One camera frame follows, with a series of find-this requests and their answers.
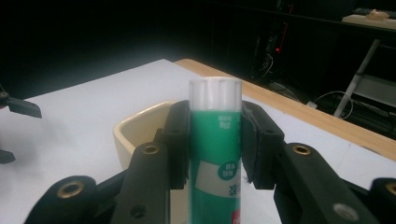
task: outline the red logo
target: red logo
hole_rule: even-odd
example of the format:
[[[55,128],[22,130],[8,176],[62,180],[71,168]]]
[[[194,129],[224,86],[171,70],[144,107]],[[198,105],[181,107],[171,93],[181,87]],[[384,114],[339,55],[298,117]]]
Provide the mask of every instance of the red logo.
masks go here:
[[[233,211],[231,214],[231,224],[241,224],[241,210],[238,209],[236,211]]]

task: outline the glue stick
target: glue stick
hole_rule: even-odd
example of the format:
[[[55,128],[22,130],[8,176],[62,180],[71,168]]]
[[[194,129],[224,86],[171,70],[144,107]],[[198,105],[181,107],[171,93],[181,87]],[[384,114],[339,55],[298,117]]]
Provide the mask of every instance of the glue stick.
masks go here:
[[[190,224],[239,224],[241,81],[190,82]]]

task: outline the blue circle on label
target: blue circle on label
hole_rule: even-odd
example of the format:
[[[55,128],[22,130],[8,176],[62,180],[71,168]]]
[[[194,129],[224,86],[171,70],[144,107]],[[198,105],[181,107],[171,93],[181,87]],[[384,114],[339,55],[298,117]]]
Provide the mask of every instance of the blue circle on label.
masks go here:
[[[238,170],[238,164],[235,161],[224,162],[218,169],[218,175],[222,180],[231,180]]]

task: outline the wooden trim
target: wooden trim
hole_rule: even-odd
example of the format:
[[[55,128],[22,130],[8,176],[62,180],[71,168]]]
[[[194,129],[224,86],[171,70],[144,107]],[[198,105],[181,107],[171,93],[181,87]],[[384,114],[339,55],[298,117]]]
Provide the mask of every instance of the wooden trim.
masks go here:
[[[175,62],[175,64],[203,77],[232,77],[229,74],[190,59],[180,60]],[[396,161],[396,141],[393,139],[373,133],[252,83],[243,81],[242,88],[243,93],[248,97]]]

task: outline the glue stick cap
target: glue stick cap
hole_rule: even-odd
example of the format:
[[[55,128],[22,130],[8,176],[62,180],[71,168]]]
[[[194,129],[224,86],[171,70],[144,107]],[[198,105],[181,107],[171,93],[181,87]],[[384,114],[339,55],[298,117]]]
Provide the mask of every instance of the glue stick cap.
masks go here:
[[[203,77],[190,81],[191,110],[242,110],[242,82],[233,77]]]

